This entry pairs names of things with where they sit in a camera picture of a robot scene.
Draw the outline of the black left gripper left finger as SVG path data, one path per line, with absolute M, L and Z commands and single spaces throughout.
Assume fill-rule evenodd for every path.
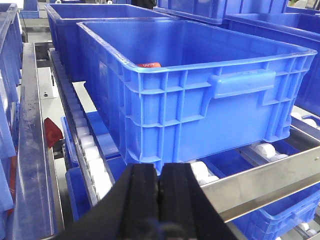
M 126 167 L 110 191 L 58 240 L 158 240 L 158 178 L 152 164 Z

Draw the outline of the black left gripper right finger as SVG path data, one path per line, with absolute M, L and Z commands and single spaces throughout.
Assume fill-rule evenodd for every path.
M 159 219 L 165 240 L 235 240 L 200 188 L 189 163 L 167 163 L 159 179 Z

